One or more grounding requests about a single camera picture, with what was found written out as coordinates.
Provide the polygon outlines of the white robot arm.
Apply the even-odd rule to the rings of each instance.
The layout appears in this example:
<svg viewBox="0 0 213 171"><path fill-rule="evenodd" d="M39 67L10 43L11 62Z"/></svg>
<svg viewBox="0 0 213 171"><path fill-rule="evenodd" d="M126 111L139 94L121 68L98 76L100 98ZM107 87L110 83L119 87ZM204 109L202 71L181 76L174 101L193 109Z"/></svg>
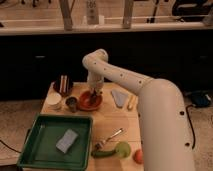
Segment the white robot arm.
<svg viewBox="0 0 213 171"><path fill-rule="evenodd" d="M85 55L82 64L92 90L108 79L138 97L144 171L195 171L184 99L173 82L111 65L103 49Z"/></svg>

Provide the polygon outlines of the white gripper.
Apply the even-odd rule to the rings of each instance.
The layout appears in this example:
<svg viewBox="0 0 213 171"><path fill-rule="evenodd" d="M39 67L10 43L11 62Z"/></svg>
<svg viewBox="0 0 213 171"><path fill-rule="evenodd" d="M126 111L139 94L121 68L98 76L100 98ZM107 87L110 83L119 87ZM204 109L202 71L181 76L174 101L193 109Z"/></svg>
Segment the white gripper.
<svg viewBox="0 0 213 171"><path fill-rule="evenodd" d="M94 98L97 99L100 95L99 91L103 88L104 78L97 75L89 75L87 77L87 83L89 89L92 91L90 101L94 101Z"/></svg>

